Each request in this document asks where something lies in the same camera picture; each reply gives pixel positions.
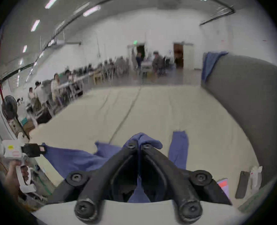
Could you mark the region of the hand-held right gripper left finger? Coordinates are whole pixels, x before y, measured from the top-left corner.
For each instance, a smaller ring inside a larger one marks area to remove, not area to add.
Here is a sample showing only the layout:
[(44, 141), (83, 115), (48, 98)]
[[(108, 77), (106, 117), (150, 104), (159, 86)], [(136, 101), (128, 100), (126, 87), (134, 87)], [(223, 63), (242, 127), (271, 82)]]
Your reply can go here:
[(47, 205), (76, 201), (81, 221), (97, 221), (104, 200), (128, 202), (138, 186), (138, 142), (129, 141), (99, 169), (72, 171), (54, 190)]

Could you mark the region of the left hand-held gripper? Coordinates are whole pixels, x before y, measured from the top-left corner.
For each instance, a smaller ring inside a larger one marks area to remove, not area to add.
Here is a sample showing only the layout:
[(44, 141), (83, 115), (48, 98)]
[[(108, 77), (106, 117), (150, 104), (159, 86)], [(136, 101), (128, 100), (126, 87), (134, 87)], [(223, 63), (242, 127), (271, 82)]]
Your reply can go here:
[[(28, 158), (44, 156), (46, 154), (45, 144), (25, 143), (23, 133), (18, 133), (17, 140), (3, 140), (3, 157), (9, 160), (19, 160), (20, 165), (15, 167), (19, 189), (22, 193), (35, 193), (36, 186), (31, 181), (31, 169), (25, 165)], [(21, 167), (26, 167), (28, 171), (28, 180), (23, 178)]]

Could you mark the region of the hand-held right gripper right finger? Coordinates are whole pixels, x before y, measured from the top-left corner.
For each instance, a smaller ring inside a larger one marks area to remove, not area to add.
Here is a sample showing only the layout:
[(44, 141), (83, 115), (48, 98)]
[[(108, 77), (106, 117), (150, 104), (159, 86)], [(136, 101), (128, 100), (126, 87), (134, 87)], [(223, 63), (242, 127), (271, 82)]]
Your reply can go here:
[(232, 205), (211, 173), (180, 169), (150, 144), (141, 147), (141, 169), (142, 179), (147, 178), (146, 182), (142, 182), (143, 187), (146, 185), (151, 188), (148, 182), (159, 178), (159, 184), (153, 184), (159, 192), (151, 197), (151, 201), (173, 200), (181, 222), (199, 220), (204, 211), (201, 202)]

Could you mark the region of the person's left hand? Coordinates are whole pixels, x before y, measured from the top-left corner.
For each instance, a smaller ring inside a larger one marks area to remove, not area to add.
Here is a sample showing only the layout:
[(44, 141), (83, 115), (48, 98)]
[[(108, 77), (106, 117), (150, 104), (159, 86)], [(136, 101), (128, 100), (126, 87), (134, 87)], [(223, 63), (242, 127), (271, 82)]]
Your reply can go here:
[(8, 173), (5, 177), (4, 187), (14, 200), (18, 201), (20, 183), (16, 173), (16, 167), (21, 166), (20, 160), (11, 160), (9, 163)]

